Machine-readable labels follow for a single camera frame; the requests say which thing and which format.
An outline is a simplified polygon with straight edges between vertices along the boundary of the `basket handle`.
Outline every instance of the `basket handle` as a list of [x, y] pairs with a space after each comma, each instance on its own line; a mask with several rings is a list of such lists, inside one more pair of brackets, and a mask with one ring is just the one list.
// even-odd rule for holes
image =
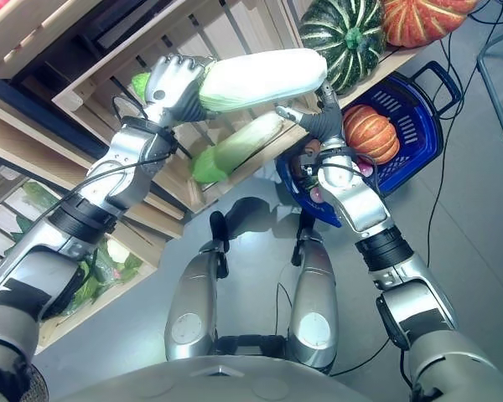
[[414, 75], [412, 75], [412, 77], [410, 77], [410, 80], [415, 81], [419, 77], [419, 75], [427, 70], [431, 70], [435, 75], [438, 76], [438, 78], [442, 81], [442, 83], [445, 85], [445, 88], [447, 88], [449, 94], [451, 95], [451, 101], [447, 105], [442, 107], [439, 111], [437, 111], [438, 116], [441, 116], [462, 99], [462, 94], [459, 90], [459, 87], [454, 83], [451, 75], [449, 75], [449, 73], [445, 71], [442, 65], [435, 60], [426, 63], [419, 71], [417, 71]]

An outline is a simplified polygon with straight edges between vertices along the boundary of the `blue plastic basket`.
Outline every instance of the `blue plastic basket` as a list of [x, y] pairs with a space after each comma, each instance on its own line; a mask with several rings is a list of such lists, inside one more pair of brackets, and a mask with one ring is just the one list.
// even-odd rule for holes
[[[415, 82], [427, 70], [438, 76], [451, 95], [451, 101], [439, 111]], [[378, 167], [378, 184], [384, 196], [399, 188], [442, 152], [443, 132], [439, 117], [460, 101], [460, 98], [460, 90], [451, 76], [439, 63], [431, 61], [410, 78], [398, 73], [388, 75], [343, 108], [345, 112], [354, 105], [371, 106], [378, 114], [389, 117], [397, 130], [401, 143], [398, 154], [387, 164]], [[291, 158], [299, 154], [309, 140], [309, 137], [305, 137], [282, 154], [276, 161], [277, 172], [302, 208], [316, 218], [340, 227], [341, 222], [331, 205], [314, 203], [309, 192], [293, 181]]]

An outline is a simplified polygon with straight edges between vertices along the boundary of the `gray floor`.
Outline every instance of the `gray floor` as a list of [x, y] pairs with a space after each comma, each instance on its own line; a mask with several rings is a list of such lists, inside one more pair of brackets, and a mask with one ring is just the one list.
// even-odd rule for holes
[[[480, 18], [491, 20], [498, 12], [499, 6], [492, 2]], [[468, 21], [454, 34], [454, 64], [463, 82], [489, 31], [490, 27]], [[503, 32], [503, 27], [496, 32]], [[410, 75], [430, 59], [444, 63], [437, 44], [402, 72]], [[503, 100], [503, 46], [496, 48], [489, 68]], [[423, 86], [433, 91], [435, 83], [423, 78], [427, 80]], [[461, 330], [503, 371], [503, 139], [478, 73], [452, 131], [447, 156], [433, 221], [431, 269], [456, 308]], [[423, 257], [440, 169], [441, 162], [433, 162], [387, 199], [399, 228]], [[240, 201], [249, 216], [240, 226], [242, 235], [231, 243], [231, 273], [218, 285], [218, 330], [222, 335], [273, 332], [276, 282], [292, 293], [298, 277], [288, 263], [298, 209], [269, 164], [188, 224], [184, 237], [168, 244], [156, 274], [35, 358], [53, 398], [164, 361], [163, 328], [179, 276], [208, 240], [210, 212], [227, 213], [241, 198], [249, 198]], [[372, 355], [386, 334], [375, 309], [376, 291], [346, 229], [321, 224], [319, 230], [337, 278], [341, 335], [334, 371], [338, 371]], [[287, 326], [288, 316], [280, 296], [281, 328]], [[398, 358], [398, 350], [389, 345], [372, 363], [338, 380], [377, 401], [407, 400]]]

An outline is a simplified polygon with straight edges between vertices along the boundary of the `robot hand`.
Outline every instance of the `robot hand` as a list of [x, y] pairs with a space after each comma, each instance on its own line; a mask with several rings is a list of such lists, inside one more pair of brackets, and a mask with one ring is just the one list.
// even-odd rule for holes
[[325, 81], [318, 90], [322, 111], [310, 115], [296, 111], [288, 106], [276, 106], [276, 112], [290, 121], [294, 121], [302, 128], [309, 131], [312, 137], [321, 142], [331, 138], [345, 139], [343, 133], [343, 118], [337, 96], [328, 81]]
[[192, 122], [208, 118], [198, 97], [205, 67], [214, 59], [180, 54], [161, 58], [153, 68], [146, 89], [148, 119], [162, 127], [176, 121]]

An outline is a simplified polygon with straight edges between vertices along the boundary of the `leafy green vegetable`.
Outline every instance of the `leafy green vegetable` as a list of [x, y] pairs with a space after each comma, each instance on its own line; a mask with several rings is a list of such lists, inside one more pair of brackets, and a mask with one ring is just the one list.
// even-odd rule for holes
[[192, 161], [192, 175], [200, 183], [225, 180], [233, 170], [261, 149], [283, 125], [275, 112], [258, 117], [215, 147], [205, 149]]
[[215, 163], [215, 147], [208, 147], [192, 159], [192, 174], [198, 183], [216, 183], [227, 179], [227, 173]]
[[28, 218], [24, 218], [23, 216], [17, 215], [15, 220], [17, 221], [17, 225], [23, 234], [28, 232], [32, 226], [32, 221]]
[[46, 211], [58, 202], [54, 195], [37, 182], [26, 182], [23, 185], [23, 190], [26, 193], [26, 201], [41, 212]]
[[86, 283], [78, 291], [76, 291], [73, 300], [69, 306], [62, 312], [62, 315], [69, 316], [78, 310], [79, 307], [87, 303], [95, 295], [97, 288], [99, 287], [99, 282], [93, 276], [86, 281]]
[[312, 49], [234, 57], [210, 64], [200, 102], [209, 111], [236, 111], [316, 90], [326, 74], [326, 59]]
[[[17, 244], [24, 237], [24, 234], [29, 231], [30, 227], [32, 226], [32, 221], [20, 215], [17, 215], [15, 217], [15, 220], [17, 221], [17, 225], [21, 231], [11, 232], [10, 235], [11, 237], [13, 237], [13, 241], [15, 242], [15, 244]], [[9, 247], [7, 250], [3, 252], [3, 254], [7, 256], [11, 252], [14, 246], [15, 245]]]
[[132, 77], [132, 88], [136, 95], [145, 101], [145, 88], [148, 86], [150, 73], [140, 73]]
[[[41, 211], [45, 211], [58, 201], [54, 195], [49, 193], [39, 183], [27, 182], [23, 185], [23, 189], [26, 192], [25, 202]], [[11, 236], [15, 243], [18, 243], [30, 229], [32, 221], [20, 215], [16, 216], [16, 221], [20, 228], [20, 232], [12, 232]], [[8, 255], [12, 249], [13, 247], [4, 251], [4, 254]], [[84, 277], [86, 278], [88, 275], [90, 275], [90, 277], [75, 293], [69, 306], [61, 315], [69, 316], [87, 302], [95, 301], [100, 295], [117, 283], [130, 281], [137, 274], [139, 267], [142, 265], [142, 261], [133, 254], [129, 254], [122, 263], [114, 261], [108, 253], [107, 240], [103, 240], [99, 244], [95, 267], [90, 274], [92, 261], [93, 255], [88, 255], [79, 263], [79, 267], [84, 271]]]

